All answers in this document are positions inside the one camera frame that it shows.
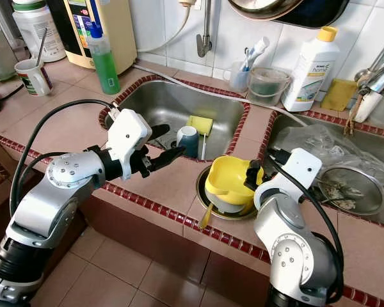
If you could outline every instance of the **yellow bowl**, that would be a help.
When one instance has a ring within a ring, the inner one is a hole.
[[[231,205],[246,205],[253,201],[254,192],[244,186],[249,160],[236,157],[219,157],[213,161],[205,188]],[[262,183],[263,169],[257,173],[256,183]]]

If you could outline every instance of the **double sink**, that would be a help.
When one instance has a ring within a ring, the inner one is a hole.
[[[150,126],[162,123],[169,124],[171,128],[169,133],[157,141],[151,141],[153,145],[164,149],[169,149],[174,145],[177,131],[186,124],[190,115],[212,118],[213,127],[206,145],[205,158],[207,160],[215,159],[227,152],[244,114],[242,103],[233,100],[233,98],[213,97],[166,81],[150,81],[141,84],[120,104],[120,107],[136,111],[144,117]],[[298,117],[305,123],[319,123],[342,133],[343,127],[341,125],[303,115],[298,115]],[[105,124],[107,127],[111,126],[112,120],[109,116],[106,117]],[[269,143],[274,141],[282,129],[298,126],[299,124],[289,117],[277,116]],[[361,150],[373,154],[384,162],[383,136],[356,130],[353,142]],[[202,144],[203,137],[200,136],[199,152],[202,150]],[[376,215],[365,216],[365,218],[384,224],[384,209]]]

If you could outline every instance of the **blue mug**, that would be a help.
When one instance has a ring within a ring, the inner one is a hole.
[[[199,133],[192,126],[183,126],[177,133],[177,146],[186,148],[186,155],[190,158],[198,157]]]

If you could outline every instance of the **yellow sponge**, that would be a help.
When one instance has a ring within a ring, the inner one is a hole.
[[[199,134],[206,134],[207,136],[212,130],[213,119],[206,117],[199,117],[191,115],[186,122],[187,126],[196,128]]]
[[[334,79],[321,103],[321,107],[330,110],[343,111],[356,90],[356,82]]]

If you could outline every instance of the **plastic bag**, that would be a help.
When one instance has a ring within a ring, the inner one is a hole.
[[[279,132],[272,146],[287,151],[301,147],[318,157],[323,168],[339,164],[354,166],[384,185],[384,162],[323,125],[286,127]]]

